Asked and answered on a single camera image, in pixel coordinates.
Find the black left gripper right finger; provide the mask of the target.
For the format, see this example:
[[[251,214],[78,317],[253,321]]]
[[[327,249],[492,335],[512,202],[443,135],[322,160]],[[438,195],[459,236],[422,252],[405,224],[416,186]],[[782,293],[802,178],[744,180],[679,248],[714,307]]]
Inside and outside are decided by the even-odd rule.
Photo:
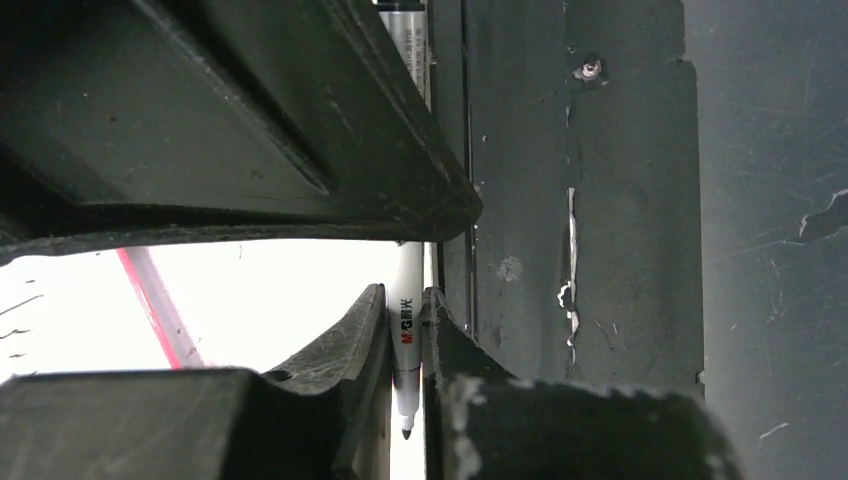
[[[423,294],[423,403],[430,479],[741,479],[704,403],[620,384],[519,379]]]

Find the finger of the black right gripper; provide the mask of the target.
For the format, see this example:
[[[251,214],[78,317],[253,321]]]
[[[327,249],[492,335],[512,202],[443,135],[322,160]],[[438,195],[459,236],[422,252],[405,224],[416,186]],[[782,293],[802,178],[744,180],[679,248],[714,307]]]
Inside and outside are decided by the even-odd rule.
[[[5,1],[1,260],[440,242],[482,203],[369,1]]]

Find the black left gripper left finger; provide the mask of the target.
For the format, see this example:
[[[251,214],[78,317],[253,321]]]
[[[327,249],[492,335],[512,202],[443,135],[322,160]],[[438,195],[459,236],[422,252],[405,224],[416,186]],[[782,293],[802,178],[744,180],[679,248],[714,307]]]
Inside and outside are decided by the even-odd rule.
[[[385,479],[385,290],[272,370],[47,374],[1,388],[5,479]]]

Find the pink framed whiteboard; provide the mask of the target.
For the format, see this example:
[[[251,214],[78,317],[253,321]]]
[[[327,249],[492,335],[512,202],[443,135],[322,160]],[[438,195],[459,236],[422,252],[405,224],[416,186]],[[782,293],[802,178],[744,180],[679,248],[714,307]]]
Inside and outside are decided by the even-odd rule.
[[[397,266],[390,242],[279,240],[153,247],[206,366],[272,368]],[[165,369],[170,362],[114,251],[25,257],[1,270],[1,375]]]

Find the white whiteboard marker black cap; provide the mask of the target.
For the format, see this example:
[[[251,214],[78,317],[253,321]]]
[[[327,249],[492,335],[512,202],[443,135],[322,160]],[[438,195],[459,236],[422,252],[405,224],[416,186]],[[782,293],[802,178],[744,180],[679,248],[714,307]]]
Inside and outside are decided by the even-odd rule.
[[[429,29],[424,1],[377,1],[381,20],[399,52],[413,83],[426,104],[430,103]],[[425,245],[398,244],[399,267],[386,287],[387,313],[393,352],[392,383],[396,394],[399,426],[409,439],[420,407],[422,364],[422,293]]]

